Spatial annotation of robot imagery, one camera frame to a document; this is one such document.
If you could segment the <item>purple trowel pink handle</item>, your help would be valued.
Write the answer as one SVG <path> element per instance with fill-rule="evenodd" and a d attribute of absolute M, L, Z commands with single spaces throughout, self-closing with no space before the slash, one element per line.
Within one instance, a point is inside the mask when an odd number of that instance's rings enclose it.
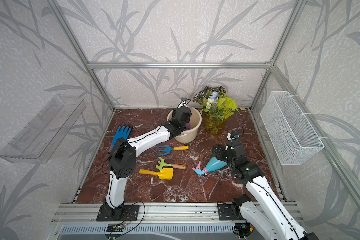
<path fill-rule="evenodd" d="M 186 123 L 186 128 L 185 128 L 185 130 L 187 131 L 187 130 L 190 130 L 191 129 L 191 124 L 190 123 Z"/>

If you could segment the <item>teal spray bottle pink trigger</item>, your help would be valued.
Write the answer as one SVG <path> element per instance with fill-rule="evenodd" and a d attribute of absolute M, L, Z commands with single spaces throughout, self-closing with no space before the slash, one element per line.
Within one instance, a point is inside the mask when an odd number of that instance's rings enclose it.
<path fill-rule="evenodd" d="M 199 176 L 203 176 L 208 172 L 213 172 L 222 169 L 226 165 L 227 165 L 226 162 L 220 161 L 215 157 L 212 157 L 203 169 L 201 169 L 201 161 L 199 161 L 198 165 L 195 168 L 193 168 L 193 171 L 197 173 Z"/>

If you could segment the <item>blue fork yellow handle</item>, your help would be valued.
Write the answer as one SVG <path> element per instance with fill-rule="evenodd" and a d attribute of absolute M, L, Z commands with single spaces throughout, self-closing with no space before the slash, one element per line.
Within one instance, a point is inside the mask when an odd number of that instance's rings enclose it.
<path fill-rule="evenodd" d="M 183 150 L 188 150 L 189 146 L 180 146 L 180 147 L 170 147 L 168 145 L 165 146 L 158 146 L 158 152 L 161 152 L 160 154 L 158 154 L 158 156 L 166 156 L 169 155 L 172 151 L 183 151 Z"/>

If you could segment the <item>green rake wooden handle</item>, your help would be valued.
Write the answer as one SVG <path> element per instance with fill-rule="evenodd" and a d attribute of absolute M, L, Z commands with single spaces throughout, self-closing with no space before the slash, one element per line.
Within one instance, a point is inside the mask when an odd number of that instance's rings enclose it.
<path fill-rule="evenodd" d="M 167 164 L 167 163 L 165 163 L 165 159 L 159 157 L 159 161 L 158 161 L 158 164 L 156 165 L 156 168 L 160 171 L 164 167 L 172 167 L 172 168 L 180 169 L 180 170 L 185 170 L 186 169 L 185 165 Z"/>

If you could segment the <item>yellow shovel yellow handle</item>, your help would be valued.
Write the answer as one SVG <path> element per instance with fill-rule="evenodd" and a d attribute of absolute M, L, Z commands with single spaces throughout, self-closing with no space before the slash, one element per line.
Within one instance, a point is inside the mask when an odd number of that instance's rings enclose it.
<path fill-rule="evenodd" d="M 174 169 L 163 168 L 159 172 L 140 169 L 139 173 L 143 175 L 158 176 L 160 180 L 171 180 L 173 178 Z"/>

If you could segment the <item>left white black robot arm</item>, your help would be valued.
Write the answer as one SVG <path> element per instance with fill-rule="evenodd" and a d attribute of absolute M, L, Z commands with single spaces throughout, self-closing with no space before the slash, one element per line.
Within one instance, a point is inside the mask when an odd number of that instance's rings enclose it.
<path fill-rule="evenodd" d="M 172 118 L 154 130 L 131 139 L 120 138 L 112 150 L 110 184 L 104 206 L 115 210 L 124 204 L 124 193 L 128 177 L 136 169 L 137 157 L 146 150 L 179 136 L 186 130 L 192 111 L 181 106 L 173 109 Z"/>

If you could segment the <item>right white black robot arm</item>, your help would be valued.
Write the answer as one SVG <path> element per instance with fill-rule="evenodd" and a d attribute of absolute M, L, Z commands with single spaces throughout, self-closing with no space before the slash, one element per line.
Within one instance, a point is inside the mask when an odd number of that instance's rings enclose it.
<path fill-rule="evenodd" d="M 258 165 L 247 160 L 240 140 L 229 139 L 226 146 L 215 145 L 212 158 L 226 163 L 261 206 L 263 212 L 246 195 L 237 197 L 232 202 L 233 212 L 249 221 L 264 239 L 318 239 L 315 233 L 308 233 L 287 211 Z"/>

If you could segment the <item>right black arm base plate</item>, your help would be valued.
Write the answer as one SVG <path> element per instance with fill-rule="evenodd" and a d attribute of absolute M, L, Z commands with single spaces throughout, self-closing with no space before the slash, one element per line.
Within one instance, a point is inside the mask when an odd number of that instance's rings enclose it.
<path fill-rule="evenodd" d="M 232 207 L 232 204 L 217 202 L 218 215 L 220 221 L 244 220 L 244 218 Z"/>

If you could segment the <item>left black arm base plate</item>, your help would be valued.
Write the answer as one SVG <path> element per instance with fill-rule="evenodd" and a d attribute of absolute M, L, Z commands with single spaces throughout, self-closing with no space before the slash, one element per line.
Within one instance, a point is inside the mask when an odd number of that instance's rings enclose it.
<path fill-rule="evenodd" d="M 120 205 L 112 209 L 107 204 L 100 207 L 97 215 L 97 222 L 110 222 L 110 221 L 137 221 L 139 214 L 139 205 Z"/>

